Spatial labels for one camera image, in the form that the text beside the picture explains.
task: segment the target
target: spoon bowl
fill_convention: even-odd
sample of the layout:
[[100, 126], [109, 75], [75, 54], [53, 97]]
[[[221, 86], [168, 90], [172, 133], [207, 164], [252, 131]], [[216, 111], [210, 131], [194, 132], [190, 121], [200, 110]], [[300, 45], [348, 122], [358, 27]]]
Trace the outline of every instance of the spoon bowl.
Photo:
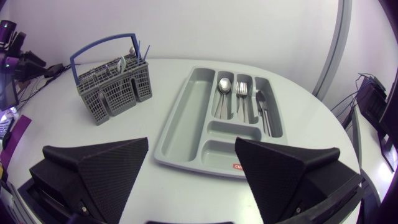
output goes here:
[[218, 83], [218, 90], [222, 94], [228, 94], [231, 91], [231, 81], [228, 78], [222, 78]]

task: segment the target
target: gray pole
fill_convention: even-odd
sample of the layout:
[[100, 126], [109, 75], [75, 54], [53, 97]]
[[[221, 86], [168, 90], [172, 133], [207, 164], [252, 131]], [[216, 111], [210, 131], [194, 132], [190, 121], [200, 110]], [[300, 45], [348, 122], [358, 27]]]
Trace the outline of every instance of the gray pole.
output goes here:
[[331, 40], [330, 50], [325, 65], [312, 94], [322, 101], [336, 75], [347, 42], [351, 22], [351, 0], [339, 0], [335, 33]]

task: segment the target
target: round white table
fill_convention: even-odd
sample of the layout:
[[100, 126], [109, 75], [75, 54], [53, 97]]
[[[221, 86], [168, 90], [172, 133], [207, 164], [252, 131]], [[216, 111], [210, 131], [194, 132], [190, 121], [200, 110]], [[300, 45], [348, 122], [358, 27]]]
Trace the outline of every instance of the round white table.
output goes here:
[[[153, 97], [96, 126], [78, 95], [72, 71], [45, 87], [23, 108], [32, 119], [9, 164], [9, 181], [19, 188], [44, 157], [45, 145], [73, 147], [148, 137], [149, 152], [120, 223], [262, 223], [244, 179], [220, 177], [159, 164], [154, 148], [181, 87], [194, 66], [263, 76], [272, 82], [290, 146], [338, 147], [339, 160], [359, 173], [351, 142], [338, 120], [309, 92], [274, 73], [235, 63], [148, 60]], [[101, 63], [77, 66], [78, 74]], [[345, 223], [356, 223], [359, 205]]]

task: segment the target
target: blue basket handle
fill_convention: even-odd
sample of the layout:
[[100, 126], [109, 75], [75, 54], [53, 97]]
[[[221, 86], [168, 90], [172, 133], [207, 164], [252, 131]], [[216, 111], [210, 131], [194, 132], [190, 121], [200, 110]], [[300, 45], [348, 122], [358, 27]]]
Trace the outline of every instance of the blue basket handle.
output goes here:
[[137, 39], [136, 39], [136, 35], [135, 34], [118, 34], [118, 35], [113, 35], [110, 37], [105, 37], [101, 40], [97, 40], [95, 42], [92, 42], [91, 44], [87, 45], [86, 47], [83, 47], [82, 49], [78, 50], [76, 53], [74, 53], [71, 57], [70, 57], [70, 67], [72, 68], [72, 72], [73, 72], [73, 77], [75, 78], [75, 83], [76, 86], [78, 86], [80, 84], [79, 79], [77, 77], [77, 72], [76, 72], [76, 66], [75, 66], [75, 58], [77, 56], [79, 56], [81, 53], [85, 52], [86, 50], [101, 44], [103, 42], [109, 41], [109, 40], [114, 40], [114, 39], [118, 39], [118, 38], [123, 38], [123, 37], [131, 37], [132, 40], [132, 44], [134, 46], [134, 49], [136, 50], [136, 57], [139, 58], [139, 52], [137, 51], [138, 49], [138, 44], [137, 44]]

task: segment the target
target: spoon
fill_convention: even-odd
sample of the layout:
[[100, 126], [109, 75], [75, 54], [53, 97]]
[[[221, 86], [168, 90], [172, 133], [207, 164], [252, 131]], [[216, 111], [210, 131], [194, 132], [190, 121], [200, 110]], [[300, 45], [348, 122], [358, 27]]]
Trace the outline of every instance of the spoon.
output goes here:
[[264, 132], [266, 135], [272, 137], [271, 127], [269, 126], [269, 121], [268, 121], [268, 109], [267, 109], [266, 96], [261, 90], [259, 90], [256, 93], [256, 101], [257, 101], [257, 105], [259, 106], [259, 111], [262, 114], [262, 123], [264, 125]]
[[228, 119], [228, 105], [225, 95], [231, 91], [231, 81], [228, 78], [222, 78], [218, 82], [218, 91], [221, 93], [221, 98], [218, 102], [215, 116], [220, 119]]

